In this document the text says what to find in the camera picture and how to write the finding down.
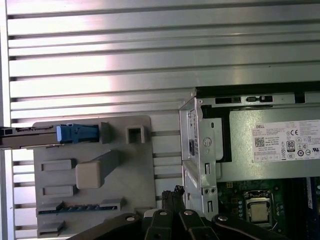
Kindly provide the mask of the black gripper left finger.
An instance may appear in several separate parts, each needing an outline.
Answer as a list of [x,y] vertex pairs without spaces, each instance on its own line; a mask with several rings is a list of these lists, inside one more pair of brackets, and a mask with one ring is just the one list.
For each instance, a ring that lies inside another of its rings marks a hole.
[[162,209],[152,217],[124,213],[84,230],[70,240],[170,240],[173,224],[173,199],[169,190],[162,192]]

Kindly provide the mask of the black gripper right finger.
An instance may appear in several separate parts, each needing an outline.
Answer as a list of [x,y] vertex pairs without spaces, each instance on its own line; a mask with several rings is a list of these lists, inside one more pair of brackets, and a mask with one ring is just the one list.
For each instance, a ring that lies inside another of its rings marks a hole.
[[185,190],[176,185],[174,195],[179,198],[182,207],[179,220],[183,225],[187,237],[191,240],[287,240],[286,236],[266,230],[262,227],[246,222],[231,214],[215,215],[211,222],[204,222],[195,210],[185,207],[182,197]]

